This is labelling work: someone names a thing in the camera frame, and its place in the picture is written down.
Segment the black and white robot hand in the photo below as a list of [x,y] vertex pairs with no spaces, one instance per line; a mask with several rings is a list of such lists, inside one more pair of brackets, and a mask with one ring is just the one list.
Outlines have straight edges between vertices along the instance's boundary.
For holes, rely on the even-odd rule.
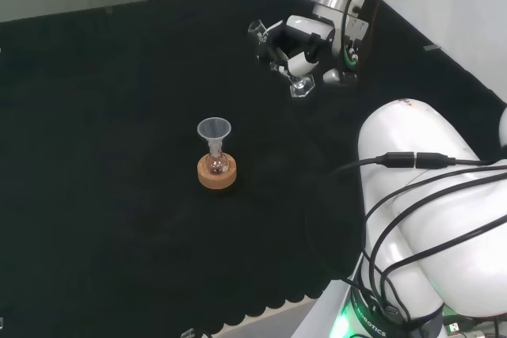
[[253,21],[248,34],[256,44],[258,60],[289,80],[293,97],[305,97],[315,87],[312,72],[325,58],[337,60],[323,74],[325,84],[357,83],[359,53],[367,30],[367,22],[348,17],[342,36],[331,21],[291,15],[269,27]]

